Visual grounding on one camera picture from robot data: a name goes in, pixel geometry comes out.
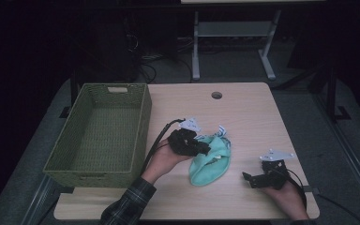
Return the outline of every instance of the basket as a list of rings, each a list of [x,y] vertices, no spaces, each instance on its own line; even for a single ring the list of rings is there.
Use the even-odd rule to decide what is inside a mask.
[[[43,171],[66,187],[129,187],[143,166],[151,107],[147,84],[84,84]]]

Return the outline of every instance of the person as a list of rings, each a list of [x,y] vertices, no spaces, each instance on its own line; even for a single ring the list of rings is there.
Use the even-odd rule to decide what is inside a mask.
[[[192,157],[175,154],[166,139],[160,142],[145,171],[125,191],[119,201],[114,202],[103,211],[99,224],[137,224],[145,206],[157,191],[154,184],[159,177],[169,173],[179,162],[190,158]],[[270,196],[292,220],[292,225],[316,224],[309,219],[296,188],[290,182],[285,183],[281,190],[275,190],[271,187],[261,188],[261,190]]]

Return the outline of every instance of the dark background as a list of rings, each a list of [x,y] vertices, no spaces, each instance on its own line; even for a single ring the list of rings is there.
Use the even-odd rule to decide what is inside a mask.
[[[74,71],[79,70],[80,64],[87,65],[91,61],[87,57],[76,57],[84,56],[84,51],[74,51],[73,37],[82,32],[87,33],[87,29],[84,29],[87,26],[84,24],[90,24],[96,18],[96,14],[84,11],[81,2],[83,1],[0,1],[0,193],[56,91]],[[299,17],[295,11],[288,10],[283,14],[278,35],[300,35],[290,62],[292,67],[310,68],[324,56],[330,55],[337,75],[351,87],[360,104],[360,1],[347,4],[344,1],[329,2],[333,4],[315,7],[313,13],[306,17]],[[162,32],[160,35],[144,36],[144,40],[152,45],[164,43],[162,46],[166,48],[162,51],[175,57],[171,50],[173,37],[177,36],[176,32],[183,31],[182,24],[192,23],[192,17],[191,21],[181,21],[172,13],[141,13],[139,16],[149,18],[144,21],[143,30],[140,31],[142,33],[147,34],[150,29],[156,29],[154,24],[157,22],[172,29],[171,32]],[[113,18],[115,22],[121,19],[120,14]],[[120,41],[125,43],[126,40],[119,37],[116,42]],[[98,43],[95,39],[89,42],[92,47]],[[92,47],[88,50],[98,52],[99,48]],[[111,48],[117,52],[123,51],[115,46]],[[124,60],[130,70],[119,69],[119,65],[123,64],[110,68],[120,74],[127,71],[126,78],[114,76],[112,82],[132,81],[135,71],[131,69],[137,59],[127,57],[118,60]],[[107,72],[101,69],[101,64],[96,67],[100,68],[100,72]],[[89,77],[84,77],[85,81],[99,79],[90,77],[91,73]]]

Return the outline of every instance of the teal cloth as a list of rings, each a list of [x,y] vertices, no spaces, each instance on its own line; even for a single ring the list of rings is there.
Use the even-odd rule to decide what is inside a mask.
[[[224,137],[202,136],[199,142],[209,143],[208,155],[198,154],[189,167],[189,179],[194,186],[205,186],[223,175],[230,166],[230,141]]]

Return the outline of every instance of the sleeve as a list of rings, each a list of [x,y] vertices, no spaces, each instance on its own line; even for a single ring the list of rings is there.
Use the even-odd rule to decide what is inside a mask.
[[[108,206],[101,214],[100,225],[137,224],[156,188],[139,177],[117,202]]]
[[[291,222],[291,225],[317,225],[315,220],[295,220]]]

